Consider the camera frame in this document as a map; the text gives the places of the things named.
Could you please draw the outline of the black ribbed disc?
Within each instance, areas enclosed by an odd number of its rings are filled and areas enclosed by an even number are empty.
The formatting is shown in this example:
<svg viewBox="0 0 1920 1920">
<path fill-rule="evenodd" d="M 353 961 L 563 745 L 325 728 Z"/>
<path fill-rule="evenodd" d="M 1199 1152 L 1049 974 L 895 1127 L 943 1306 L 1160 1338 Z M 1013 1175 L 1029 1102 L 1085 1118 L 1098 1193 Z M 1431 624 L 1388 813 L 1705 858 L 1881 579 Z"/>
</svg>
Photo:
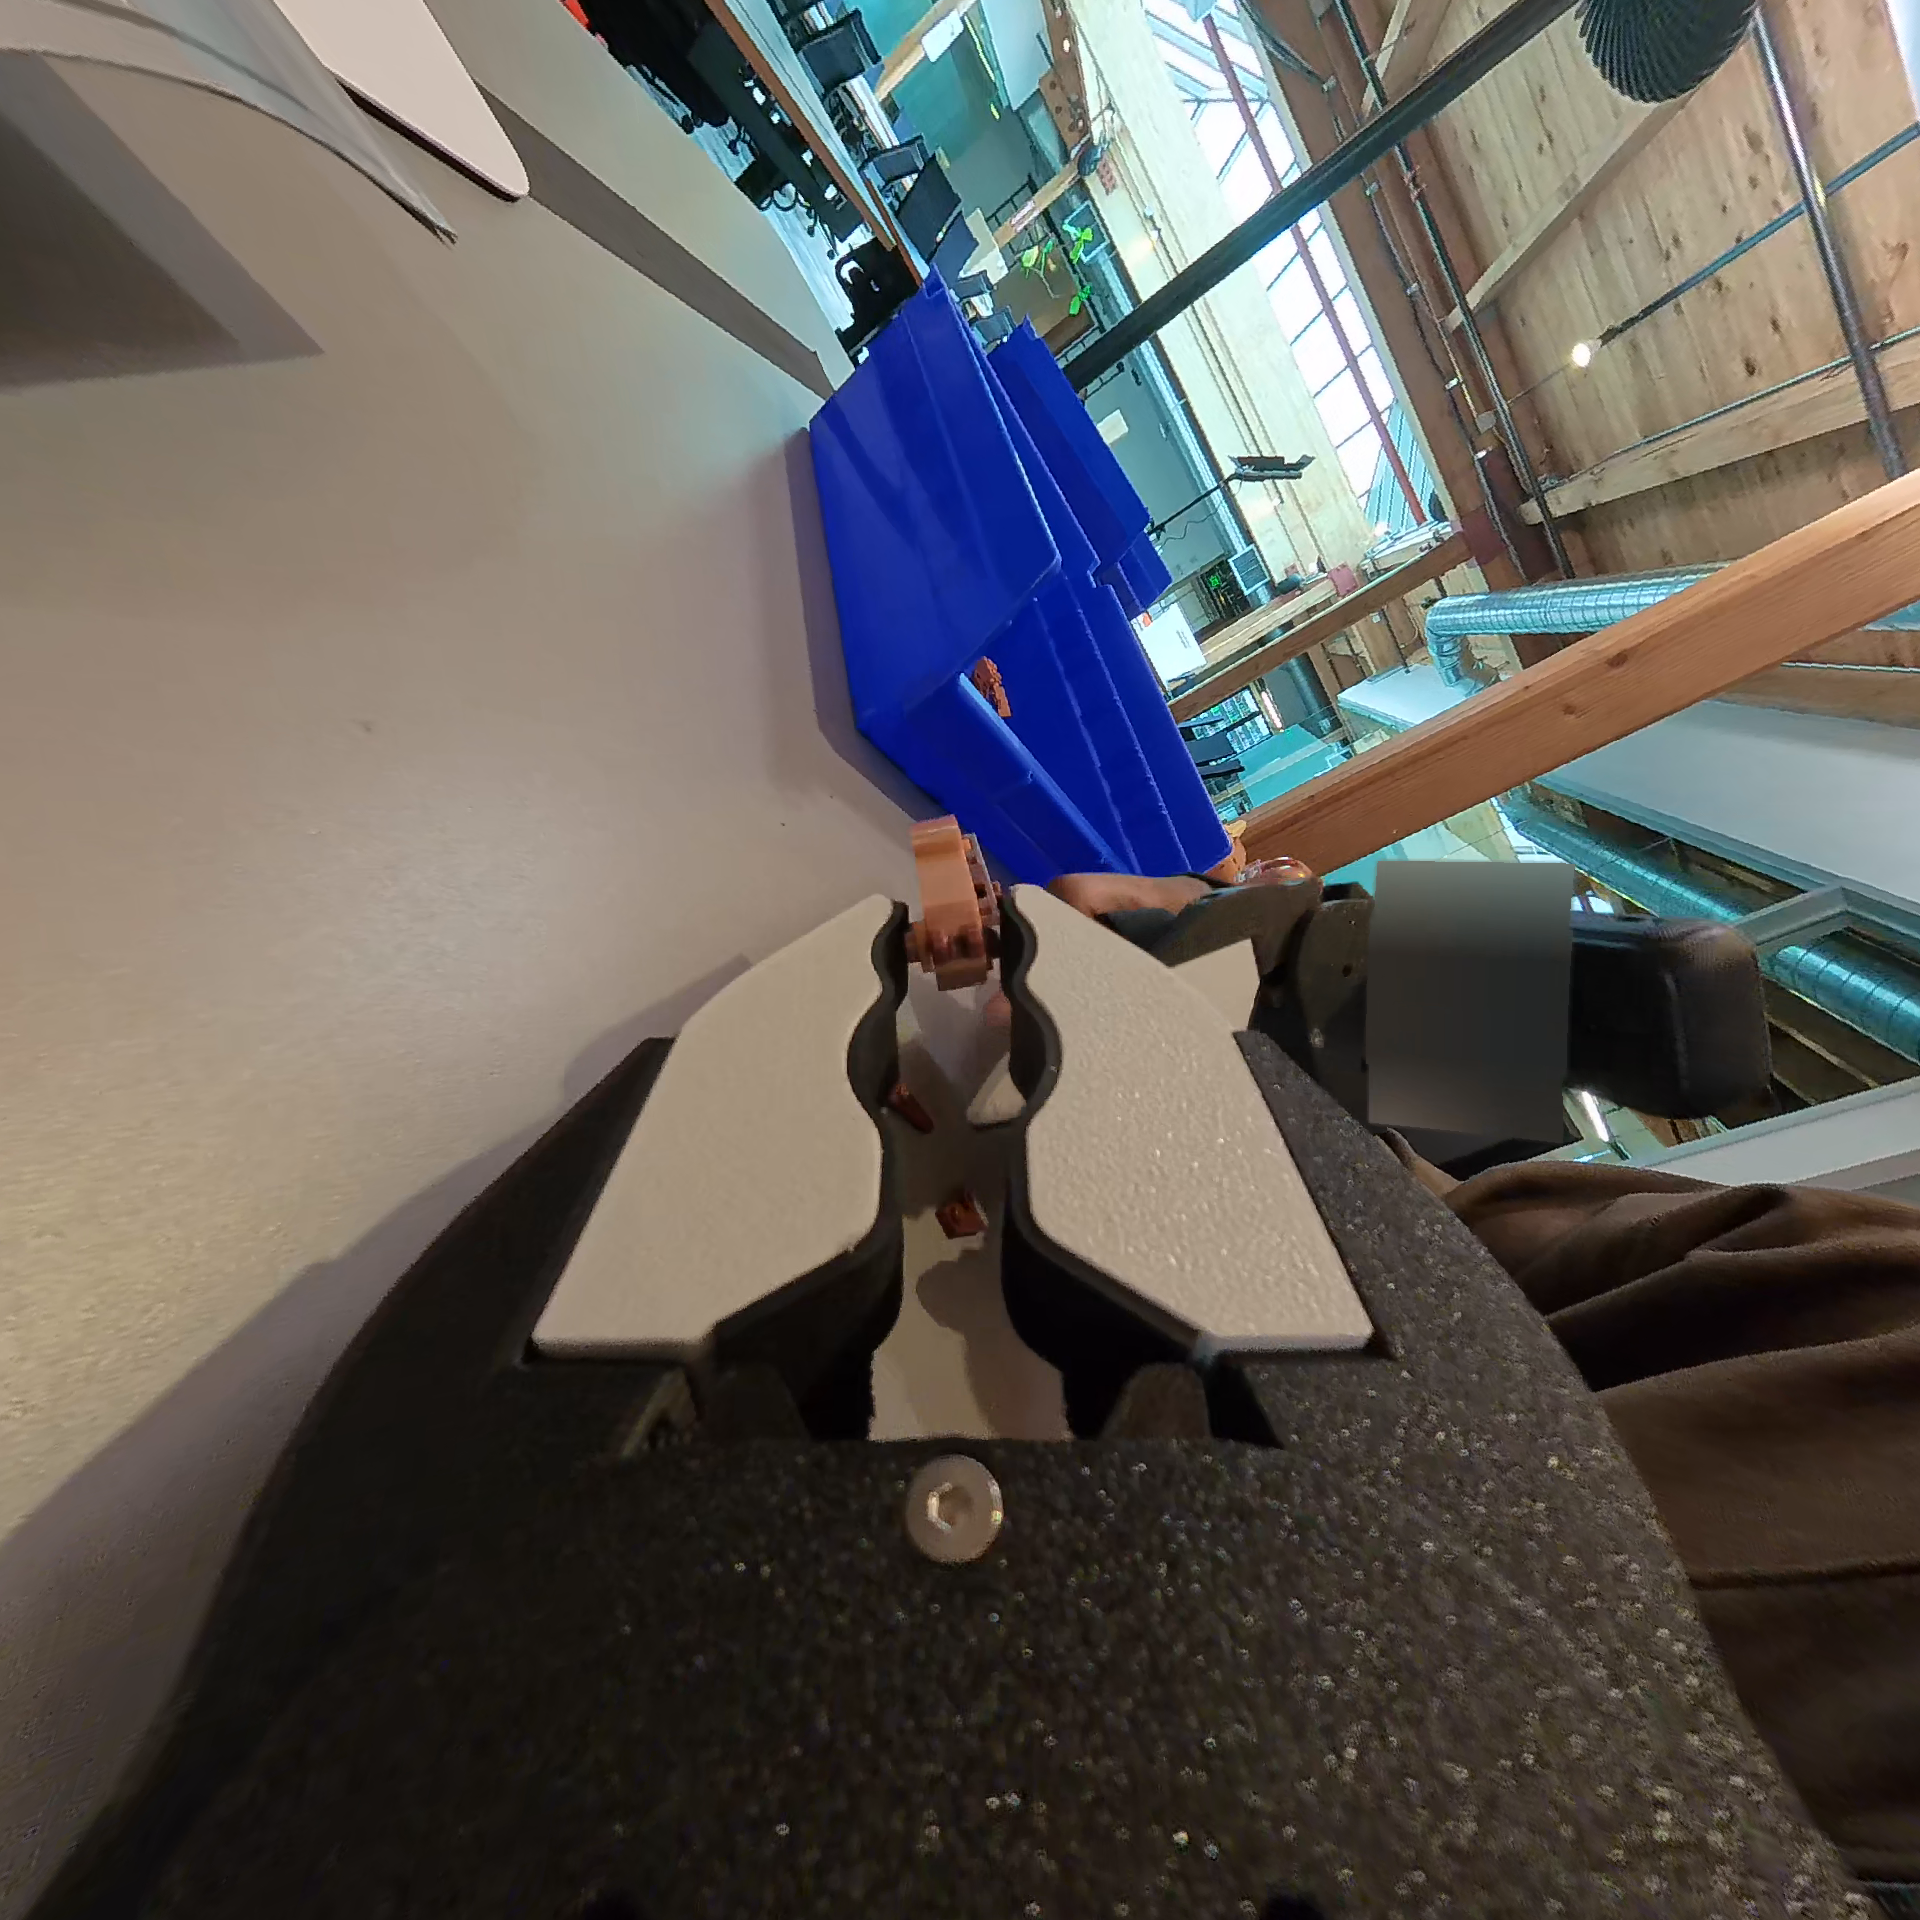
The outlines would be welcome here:
<svg viewBox="0 0 1920 1920">
<path fill-rule="evenodd" d="M 1580 2 L 1576 24 L 1611 91 L 1666 106 L 1729 64 L 1759 9 L 1759 2 Z"/>
</svg>

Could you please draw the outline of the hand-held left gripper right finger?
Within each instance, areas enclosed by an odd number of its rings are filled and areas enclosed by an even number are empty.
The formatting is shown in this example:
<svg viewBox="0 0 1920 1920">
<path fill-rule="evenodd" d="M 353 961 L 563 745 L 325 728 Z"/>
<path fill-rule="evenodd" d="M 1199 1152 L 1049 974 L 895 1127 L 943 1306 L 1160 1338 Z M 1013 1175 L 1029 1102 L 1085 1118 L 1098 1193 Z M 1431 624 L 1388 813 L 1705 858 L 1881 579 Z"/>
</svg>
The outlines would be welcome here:
<svg viewBox="0 0 1920 1920">
<path fill-rule="evenodd" d="M 1040 888 L 1015 888 L 1007 927 L 1047 1042 L 1023 1149 L 1043 1251 L 1193 1358 L 1367 1347 L 1373 1321 L 1212 998 Z"/>
</svg>

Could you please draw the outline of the grey instruction booklet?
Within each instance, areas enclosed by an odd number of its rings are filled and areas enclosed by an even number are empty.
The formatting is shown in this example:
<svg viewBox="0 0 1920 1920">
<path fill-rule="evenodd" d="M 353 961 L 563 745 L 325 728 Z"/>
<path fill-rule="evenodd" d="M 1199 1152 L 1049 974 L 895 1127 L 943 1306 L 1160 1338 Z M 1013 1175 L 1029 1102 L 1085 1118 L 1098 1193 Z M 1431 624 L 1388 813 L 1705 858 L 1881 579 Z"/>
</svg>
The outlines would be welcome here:
<svg viewBox="0 0 1920 1920">
<path fill-rule="evenodd" d="M 5 397 L 320 352 L 305 177 L 455 237 L 276 5 L 2 5 Z"/>
</svg>

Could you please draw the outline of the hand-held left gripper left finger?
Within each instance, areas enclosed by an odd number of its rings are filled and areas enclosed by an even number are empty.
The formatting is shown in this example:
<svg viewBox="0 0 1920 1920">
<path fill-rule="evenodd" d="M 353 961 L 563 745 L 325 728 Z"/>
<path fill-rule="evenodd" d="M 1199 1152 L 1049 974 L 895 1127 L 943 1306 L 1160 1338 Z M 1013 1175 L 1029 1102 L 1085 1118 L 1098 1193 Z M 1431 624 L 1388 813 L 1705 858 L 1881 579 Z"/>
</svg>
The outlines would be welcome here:
<svg viewBox="0 0 1920 1920">
<path fill-rule="evenodd" d="M 881 1223 L 883 1134 L 856 1091 L 895 1037 L 864 896 L 714 995 L 673 1040 L 535 1321 L 540 1358 L 693 1358 Z"/>
</svg>

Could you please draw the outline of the person's right hand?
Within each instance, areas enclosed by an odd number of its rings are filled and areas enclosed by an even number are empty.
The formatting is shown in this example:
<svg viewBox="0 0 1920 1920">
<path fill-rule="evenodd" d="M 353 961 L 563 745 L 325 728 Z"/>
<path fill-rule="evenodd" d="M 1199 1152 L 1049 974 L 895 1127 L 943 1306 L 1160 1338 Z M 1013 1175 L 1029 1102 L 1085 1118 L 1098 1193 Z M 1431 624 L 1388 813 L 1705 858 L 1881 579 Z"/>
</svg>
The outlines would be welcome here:
<svg viewBox="0 0 1920 1920">
<path fill-rule="evenodd" d="M 1250 867 L 1223 861 L 1202 874 L 1137 877 L 1137 874 L 1066 874 L 1047 893 L 1093 922 L 1137 914 L 1177 917 L 1213 896 L 1244 894 L 1257 888 L 1306 889 L 1320 896 L 1324 883 L 1304 862 L 1279 858 Z"/>
</svg>

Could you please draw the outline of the wooden beam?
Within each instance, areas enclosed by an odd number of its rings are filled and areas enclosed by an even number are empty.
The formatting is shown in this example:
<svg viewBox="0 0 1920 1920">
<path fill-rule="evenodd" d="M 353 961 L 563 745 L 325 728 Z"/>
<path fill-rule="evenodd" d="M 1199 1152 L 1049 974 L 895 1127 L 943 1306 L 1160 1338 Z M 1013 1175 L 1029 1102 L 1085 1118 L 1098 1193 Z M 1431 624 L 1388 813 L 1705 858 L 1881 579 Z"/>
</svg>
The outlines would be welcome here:
<svg viewBox="0 0 1920 1920">
<path fill-rule="evenodd" d="M 1345 869 L 1916 599 L 1909 474 L 1263 805 L 1244 850 Z"/>
</svg>

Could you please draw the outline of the blue storage bin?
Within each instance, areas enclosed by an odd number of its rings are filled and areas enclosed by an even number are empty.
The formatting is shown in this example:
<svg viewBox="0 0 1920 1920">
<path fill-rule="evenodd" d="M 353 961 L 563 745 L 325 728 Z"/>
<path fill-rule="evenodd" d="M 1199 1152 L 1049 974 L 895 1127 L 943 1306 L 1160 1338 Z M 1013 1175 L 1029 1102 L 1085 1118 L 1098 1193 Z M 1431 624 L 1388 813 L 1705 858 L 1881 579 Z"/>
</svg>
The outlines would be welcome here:
<svg viewBox="0 0 1920 1920">
<path fill-rule="evenodd" d="M 1139 631 L 1151 515 L 1034 328 L 937 274 L 807 430 L 856 725 L 1013 879 L 1204 874 L 1229 838 Z"/>
</svg>

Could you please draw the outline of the orange toy brick model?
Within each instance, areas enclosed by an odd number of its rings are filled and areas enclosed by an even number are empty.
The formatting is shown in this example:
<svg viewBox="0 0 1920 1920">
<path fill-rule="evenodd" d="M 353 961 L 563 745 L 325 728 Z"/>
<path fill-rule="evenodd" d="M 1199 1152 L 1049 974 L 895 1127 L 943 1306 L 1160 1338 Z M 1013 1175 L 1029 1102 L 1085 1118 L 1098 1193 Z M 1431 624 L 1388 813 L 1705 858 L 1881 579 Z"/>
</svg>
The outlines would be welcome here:
<svg viewBox="0 0 1920 1920">
<path fill-rule="evenodd" d="M 929 974 L 940 992 L 987 983 L 1002 950 L 1002 889 L 977 839 L 946 814 L 916 824 L 909 846 L 920 914 L 903 935 L 908 963 Z"/>
</svg>

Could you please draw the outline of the silver ventilation duct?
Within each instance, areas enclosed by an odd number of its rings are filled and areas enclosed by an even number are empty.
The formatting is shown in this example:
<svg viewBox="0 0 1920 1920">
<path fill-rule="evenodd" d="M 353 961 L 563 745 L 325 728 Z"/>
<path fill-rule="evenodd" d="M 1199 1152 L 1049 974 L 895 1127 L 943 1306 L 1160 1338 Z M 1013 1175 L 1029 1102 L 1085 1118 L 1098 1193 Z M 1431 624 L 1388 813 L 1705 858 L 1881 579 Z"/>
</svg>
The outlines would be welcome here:
<svg viewBox="0 0 1920 1920">
<path fill-rule="evenodd" d="M 1754 893 L 1741 894 L 1725 879 L 1684 867 L 1679 854 L 1629 846 L 1520 791 L 1501 798 L 1499 813 L 1536 850 L 1562 858 L 1650 917 L 1736 927 L 1760 913 Z M 1852 930 L 1795 933 L 1759 944 L 1759 951 L 1769 983 L 1909 1064 L 1919 1062 L 1916 961 Z"/>
<path fill-rule="evenodd" d="M 1722 573 L 1664 568 L 1644 574 L 1609 574 L 1564 583 L 1529 583 L 1499 592 L 1458 592 L 1435 599 L 1425 613 L 1429 661 L 1451 686 L 1469 685 L 1467 641 L 1474 639 L 1578 639 L 1600 633 L 1660 607 Z"/>
</svg>

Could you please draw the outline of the light grey desk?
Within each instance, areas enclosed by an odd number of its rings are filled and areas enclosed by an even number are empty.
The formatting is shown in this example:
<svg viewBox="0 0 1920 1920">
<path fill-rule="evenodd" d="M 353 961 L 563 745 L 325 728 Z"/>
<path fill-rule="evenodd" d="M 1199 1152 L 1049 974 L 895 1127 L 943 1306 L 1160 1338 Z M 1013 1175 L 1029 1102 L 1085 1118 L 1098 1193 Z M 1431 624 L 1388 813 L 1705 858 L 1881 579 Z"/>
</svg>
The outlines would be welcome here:
<svg viewBox="0 0 1920 1920">
<path fill-rule="evenodd" d="M 563 5 L 435 5 L 585 185 L 375 127 L 320 352 L 5 399 L 5 1915 L 145 1763 L 401 1278 L 931 810 L 857 733 L 778 229 Z"/>
</svg>

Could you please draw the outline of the thick black pole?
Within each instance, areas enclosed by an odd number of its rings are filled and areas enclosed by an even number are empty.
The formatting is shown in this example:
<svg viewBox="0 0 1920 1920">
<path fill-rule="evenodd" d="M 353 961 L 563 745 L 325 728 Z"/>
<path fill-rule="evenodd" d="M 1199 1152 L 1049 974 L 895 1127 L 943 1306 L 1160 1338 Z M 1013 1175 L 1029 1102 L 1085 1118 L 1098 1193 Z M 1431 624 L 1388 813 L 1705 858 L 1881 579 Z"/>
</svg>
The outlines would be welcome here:
<svg viewBox="0 0 1920 1920">
<path fill-rule="evenodd" d="M 1282 193 L 1221 237 L 1204 255 L 1183 269 L 1115 328 L 1101 333 L 1093 346 L 1066 361 L 1063 371 L 1072 390 L 1083 394 L 1140 346 L 1155 341 L 1165 326 L 1192 312 L 1221 282 L 1235 277 L 1266 251 L 1280 233 L 1325 206 L 1333 194 L 1361 178 L 1413 133 L 1429 127 L 1435 115 L 1451 109 L 1451 103 L 1496 74 L 1520 48 L 1547 33 L 1571 9 L 1572 2 L 1519 2 L 1485 24 L 1408 95 L 1364 122 L 1330 157 L 1288 184 Z"/>
</svg>

